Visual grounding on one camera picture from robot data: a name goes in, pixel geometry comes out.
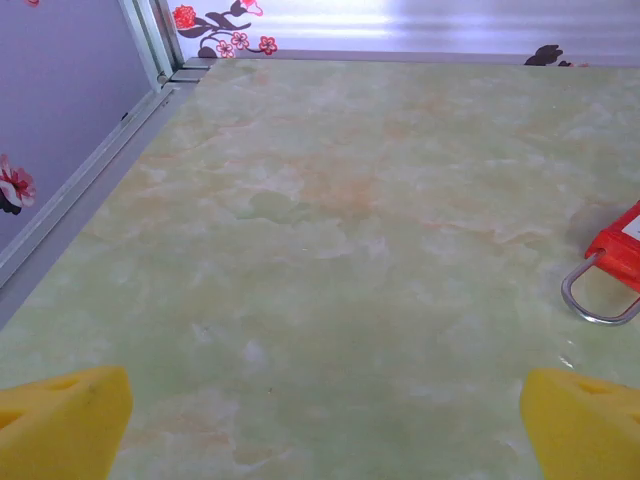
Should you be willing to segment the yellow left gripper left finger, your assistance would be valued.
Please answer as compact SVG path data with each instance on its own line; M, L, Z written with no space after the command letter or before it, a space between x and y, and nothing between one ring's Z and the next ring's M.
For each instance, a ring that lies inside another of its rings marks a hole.
M107 480L132 410L122 366L0 389L0 480Z

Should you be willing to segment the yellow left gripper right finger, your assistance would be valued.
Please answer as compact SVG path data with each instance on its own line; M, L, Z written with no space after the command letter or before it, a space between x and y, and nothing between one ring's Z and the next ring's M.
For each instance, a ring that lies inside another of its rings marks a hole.
M520 415L545 480L640 480L640 389L534 369Z

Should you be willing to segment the red padlock with steel shackle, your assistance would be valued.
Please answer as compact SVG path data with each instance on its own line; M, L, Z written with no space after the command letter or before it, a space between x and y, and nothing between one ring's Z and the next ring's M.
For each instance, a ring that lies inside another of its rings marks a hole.
M572 287L592 267L632 289L638 298L613 317L585 309L575 299ZM584 253L584 260L563 279L561 296L571 311L596 325L622 326L640 315L640 200L595 236Z

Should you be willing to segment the aluminium frame rail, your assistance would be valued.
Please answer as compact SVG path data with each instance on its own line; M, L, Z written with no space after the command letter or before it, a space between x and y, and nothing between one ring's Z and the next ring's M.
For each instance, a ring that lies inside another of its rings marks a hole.
M408 62L436 64L487 64L524 65L532 54L469 54L441 52L389 52L389 51L321 51L321 50L278 50L273 55L238 51L232 59L269 60L313 60L313 61L373 61ZM585 56L573 62L588 63L591 67L640 68L640 57L630 56Z
M0 330L44 278L212 63L178 70L150 92L0 252Z

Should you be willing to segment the aluminium frame post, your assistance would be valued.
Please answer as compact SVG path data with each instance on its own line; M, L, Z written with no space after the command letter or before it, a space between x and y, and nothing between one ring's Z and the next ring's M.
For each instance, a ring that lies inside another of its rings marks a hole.
M159 91L185 63L168 0L118 0L145 73Z

